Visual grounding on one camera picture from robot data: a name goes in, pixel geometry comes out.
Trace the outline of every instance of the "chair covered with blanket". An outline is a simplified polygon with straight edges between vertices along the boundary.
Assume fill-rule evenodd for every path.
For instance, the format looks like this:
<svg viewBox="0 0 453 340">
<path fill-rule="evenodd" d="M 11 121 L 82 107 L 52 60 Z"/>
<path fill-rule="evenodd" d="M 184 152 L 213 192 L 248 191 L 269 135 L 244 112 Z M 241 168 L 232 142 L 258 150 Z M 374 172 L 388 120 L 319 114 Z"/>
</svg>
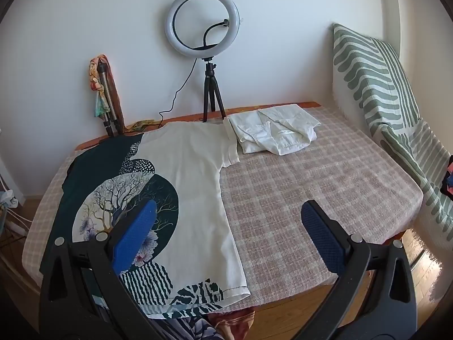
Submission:
<svg viewBox="0 0 453 340">
<path fill-rule="evenodd" d="M 442 262 L 453 259 L 453 201 L 440 191 L 450 153 L 420 117 L 398 55 L 388 43 L 334 25 L 334 97 L 420 186 L 415 232 Z"/>
</svg>

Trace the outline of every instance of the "red cloth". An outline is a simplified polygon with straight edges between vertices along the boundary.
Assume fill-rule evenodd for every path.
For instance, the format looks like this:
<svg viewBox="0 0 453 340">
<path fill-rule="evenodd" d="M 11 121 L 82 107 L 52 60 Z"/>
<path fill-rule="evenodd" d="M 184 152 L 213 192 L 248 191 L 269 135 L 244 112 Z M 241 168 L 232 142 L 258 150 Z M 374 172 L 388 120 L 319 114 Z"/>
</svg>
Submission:
<svg viewBox="0 0 453 340">
<path fill-rule="evenodd" d="M 244 340 L 255 317 L 255 307 L 227 313 L 208 314 L 208 321 L 225 340 Z"/>
</svg>

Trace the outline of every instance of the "white ring light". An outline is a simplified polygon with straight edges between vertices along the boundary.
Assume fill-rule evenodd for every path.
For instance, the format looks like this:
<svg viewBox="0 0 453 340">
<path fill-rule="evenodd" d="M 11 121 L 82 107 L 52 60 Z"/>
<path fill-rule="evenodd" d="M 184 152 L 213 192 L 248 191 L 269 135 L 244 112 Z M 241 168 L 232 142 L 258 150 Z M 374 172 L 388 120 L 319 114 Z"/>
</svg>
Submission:
<svg viewBox="0 0 453 340">
<path fill-rule="evenodd" d="M 232 0 L 219 0 L 225 6 L 225 8 L 227 9 L 226 11 L 228 12 L 229 25 L 228 32 L 226 33 L 225 37 L 214 47 L 205 50 L 196 50 L 181 42 L 176 34 L 174 27 L 176 14 L 178 13 L 180 7 L 187 1 L 189 0 L 175 0 L 171 5 L 167 19 L 165 20 L 165 34 L 167 35 L 169 42 L 175 48 L 175 50 L 185 56 L 204 59 L 216 56 L 227 49 L 233 43 L 239 31 L 239 11 L 237 10 L 234 2 Z"/>
</svg>

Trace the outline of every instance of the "blue gripper pad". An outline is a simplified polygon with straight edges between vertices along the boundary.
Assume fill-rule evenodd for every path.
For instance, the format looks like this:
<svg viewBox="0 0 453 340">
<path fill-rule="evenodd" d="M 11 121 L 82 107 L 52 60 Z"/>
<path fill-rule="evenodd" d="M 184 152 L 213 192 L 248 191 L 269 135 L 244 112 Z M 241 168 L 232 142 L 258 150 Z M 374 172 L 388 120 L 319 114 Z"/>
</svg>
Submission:
<svg viewBox="0 0 453 340">
<path fill-rule="evenodd" d="M 310 203 L 305 202 L 302 205 L 301 217 L 302 224 L 309 233 L 327 269 L 341 275 L 345 269 L 343 247 Z"/>
<path fill-rule="evenodd" d="M 149 200 L 113 249 L 112 267 L 117 275 L 130 268 L 156 218 L 156 202 Z"/>
</svg>

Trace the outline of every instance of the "silver bolt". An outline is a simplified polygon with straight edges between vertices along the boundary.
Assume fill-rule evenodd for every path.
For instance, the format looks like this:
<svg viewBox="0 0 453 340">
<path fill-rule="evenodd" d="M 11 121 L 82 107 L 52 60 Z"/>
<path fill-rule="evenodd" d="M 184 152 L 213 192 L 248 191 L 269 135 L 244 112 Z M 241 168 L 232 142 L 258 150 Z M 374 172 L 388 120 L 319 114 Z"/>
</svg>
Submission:
<svg viewBox="0 0 453 340">
<path fill-rule="evenodd" d="M 63 243 L 64 243 L 64 237 L 58 237 L 58 238 L 55 239 L 55 245 L 56 245 L 56 246 L 59 247 L 59 246 L 62 245 Z"/>
<path fill-rule="evenodd" d="M 360 234 L 353 234 L 353 235 L 351 235 L 351 240 L 352 240 L 354 243 L 361 243 L 361 242 L 363 242 L 362 235 L 360 235 Z"/>
<path fill-rule="evenodd" d="M 400 240 L 394 240 L 393 241 L 393 245 L 397 248 L 402 248 L 403 247 L 403 244 Z"/>
<path fill-rule="evenodd" d="M 106 240 L 108 237 L 107 233 L 105 231 L 101 231 L 98 235 L 96 235 L 96 240 L 98 242 L 103 242 Z"/>
</svg>

